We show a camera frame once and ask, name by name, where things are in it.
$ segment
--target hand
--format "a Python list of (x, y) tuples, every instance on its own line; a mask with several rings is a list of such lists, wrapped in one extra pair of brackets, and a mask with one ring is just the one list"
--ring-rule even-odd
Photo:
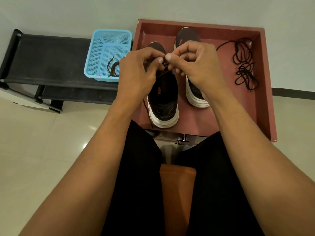
[(208, 93), (226, 87), (214, 45), (187, 41), (165, 59), (170, 63), (169, 70), (176, 67), (176, 72), (187, 75), (202, 94), (208, 96)]
[[(125, 103), (125, 106), (134, 112), (140, 102), (149, 94), (155, 83), (155, 73), (163, 70), (165, 54), (146, 47), (138, 51), (131, 51), (119, 63), (119, 84), (116, 102)], [(153, 59), (147, 72), (144, 62)]]

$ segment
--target left hand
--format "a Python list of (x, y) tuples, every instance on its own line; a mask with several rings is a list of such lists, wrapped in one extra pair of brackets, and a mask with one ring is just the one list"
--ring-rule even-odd
[[(146, 47), (141, 50), (131, 51), (119, 63), (119, 84), (115, 102), (125, 103), (125, 106), (134, 112), (140, 102), (150, 93), (155, 83), (156, 71), (163, 70), (162, 65), (165, 54)], [(144, 62), (154, 59), (147, 72)]]

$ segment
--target forearm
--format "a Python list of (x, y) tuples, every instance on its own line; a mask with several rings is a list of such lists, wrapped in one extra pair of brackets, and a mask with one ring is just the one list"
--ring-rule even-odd
[(206, 94), (254, 214), (266, 234), (314, 234), (315, 184), (275, 148), (228, 90)]
[(88, 145), (21, 235), (99, 235), (110, 205), (132, 110), (114, 102)]

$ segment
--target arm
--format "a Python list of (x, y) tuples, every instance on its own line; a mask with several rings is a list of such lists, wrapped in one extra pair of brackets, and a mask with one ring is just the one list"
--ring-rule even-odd
[(166, 59), (170, 68), (187, 74), (211, 105), (232, 165), (264, 233), (315, 235), (315, 183), (269, 142), (235, 99), (223, 79), (215, 47), (189, 41)]
[[(143, 63), (155, 58), (148, 71)], [(100, 235), (134, 110), (150, 92), (164, 54), (151, 47), (120, 61), (119, 86), (104, 121), (20, 235)]]

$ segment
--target orange seat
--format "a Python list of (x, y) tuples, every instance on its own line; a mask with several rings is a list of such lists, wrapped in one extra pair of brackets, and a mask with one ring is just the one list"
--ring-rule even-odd
[(196, 170), (161, 164), (166, 236), (185, 236), (188, 228)]

